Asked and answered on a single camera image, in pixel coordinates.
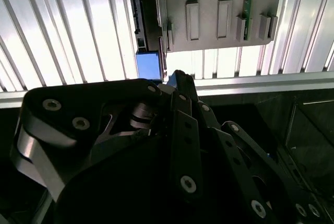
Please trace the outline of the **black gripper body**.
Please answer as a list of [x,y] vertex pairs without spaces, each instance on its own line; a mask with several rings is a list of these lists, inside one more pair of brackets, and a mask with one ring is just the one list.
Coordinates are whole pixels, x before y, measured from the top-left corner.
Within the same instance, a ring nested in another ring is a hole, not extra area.
[[73,178],[55,223],[225,223],[204,134],[149,136]]

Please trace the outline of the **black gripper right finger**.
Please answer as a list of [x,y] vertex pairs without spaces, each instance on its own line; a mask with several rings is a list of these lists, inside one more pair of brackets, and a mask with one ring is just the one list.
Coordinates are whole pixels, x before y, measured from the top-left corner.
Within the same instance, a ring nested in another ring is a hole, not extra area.
[[192,76],[182,75],[182,91],[204,129],[222,189],[225,223],[326,223],[322,207],[280,164],[237,124],[220,125],[212,109],[199,101]]

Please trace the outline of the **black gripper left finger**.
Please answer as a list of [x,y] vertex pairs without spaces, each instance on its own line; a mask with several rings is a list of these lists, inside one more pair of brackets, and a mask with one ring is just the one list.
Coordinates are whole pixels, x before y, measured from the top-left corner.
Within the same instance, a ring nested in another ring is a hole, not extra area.
[[57,202],[73,178],[132,144],[168,131],[199,133],[183,74],[165,85],[134,79],[29,91],[15,140],[29,165],[22,173]]

